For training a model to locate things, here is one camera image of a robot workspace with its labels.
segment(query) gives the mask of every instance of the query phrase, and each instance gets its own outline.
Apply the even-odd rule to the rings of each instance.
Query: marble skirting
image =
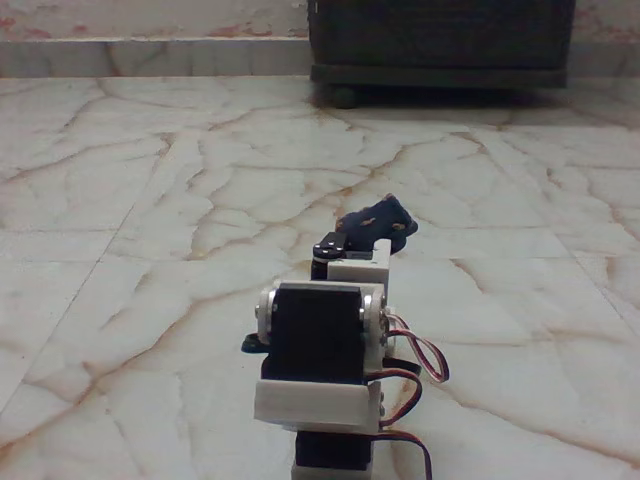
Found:
[[[0,77],[299,75],[307,39],[62,40],[0,42]],[[640,45],[576,43],[573,77],[635,77]]]

